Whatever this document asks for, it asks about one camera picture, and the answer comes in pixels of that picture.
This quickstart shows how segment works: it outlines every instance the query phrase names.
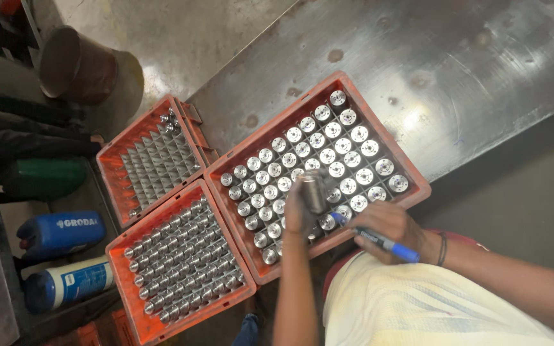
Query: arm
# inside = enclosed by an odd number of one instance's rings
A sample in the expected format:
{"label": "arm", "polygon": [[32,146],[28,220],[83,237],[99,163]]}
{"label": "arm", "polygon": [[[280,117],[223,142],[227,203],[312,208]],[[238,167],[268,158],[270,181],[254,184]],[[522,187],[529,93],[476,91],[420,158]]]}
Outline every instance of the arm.
{"label": "arm", "polygon": [[307,245],[301,230],[304,207],[300,184],[294,184],[286,202],[286,229],[283,231],[281,281],[273,327],[273,345],[317,345],[318,319],[313,299],[312,276]]}
{"label": "arm", "polygon": [[[402,208],[374,202],[352,225],[364,225],[420,253],[420,262],[437,264],[441,237],[422,230]],[[395,263],[387,252],[357,237],[355,241],[384,263]],[[554,270],[448,241],[444,268],[474,281],[554,329]]]}

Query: blue jeans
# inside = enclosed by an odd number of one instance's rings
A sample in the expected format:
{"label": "blue jeans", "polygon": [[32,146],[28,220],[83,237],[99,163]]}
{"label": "blue jeans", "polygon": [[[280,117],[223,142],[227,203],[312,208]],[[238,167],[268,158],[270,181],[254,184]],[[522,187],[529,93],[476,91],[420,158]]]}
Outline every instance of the blue jeans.
{"label": "blue jeans", "polygon": [[248,313],[242,319],[241,331],[232,346],[255,346],[258,342],[258,316]]}

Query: yellow shirt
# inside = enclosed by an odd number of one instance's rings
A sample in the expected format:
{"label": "yellow shirt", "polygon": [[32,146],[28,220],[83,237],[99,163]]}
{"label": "yellow shirt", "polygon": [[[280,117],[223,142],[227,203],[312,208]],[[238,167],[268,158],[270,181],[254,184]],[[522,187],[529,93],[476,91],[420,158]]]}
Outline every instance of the yellow shirt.
{"label": "yellow shirt", "polygon": [[327,345],[554,345],[554,332],[473,281],[429,264],[361,252],[324,304]]}

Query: stainless steel table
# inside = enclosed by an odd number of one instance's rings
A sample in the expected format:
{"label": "stainless steel table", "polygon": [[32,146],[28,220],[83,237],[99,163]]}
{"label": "stainless steel table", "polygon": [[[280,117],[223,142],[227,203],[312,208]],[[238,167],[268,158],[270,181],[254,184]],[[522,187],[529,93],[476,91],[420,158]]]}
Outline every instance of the stainless steel table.
{"label": "stainless steel table", "polygon": [[300,0],[188,102],[224,154],[336,70],[433,181],[554,114],[554,1]]}

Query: blue plastic container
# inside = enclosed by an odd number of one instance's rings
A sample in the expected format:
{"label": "blue plastic container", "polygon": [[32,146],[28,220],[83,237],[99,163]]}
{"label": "blue plastic container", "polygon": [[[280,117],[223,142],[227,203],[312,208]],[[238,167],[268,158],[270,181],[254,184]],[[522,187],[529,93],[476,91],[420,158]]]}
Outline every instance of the blue plastic container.
{"label": "blue plastic container", "polygon": [[24,260],[45,261],[87,249],[106,235],[93,210],[45,214],[27,220],[16,232]]}
{"label": "blue plastic container", "polygon": [[31,313],[45,313],[113,286],[113,272],[106,256],[49,268],[25,280],[25,306]]}

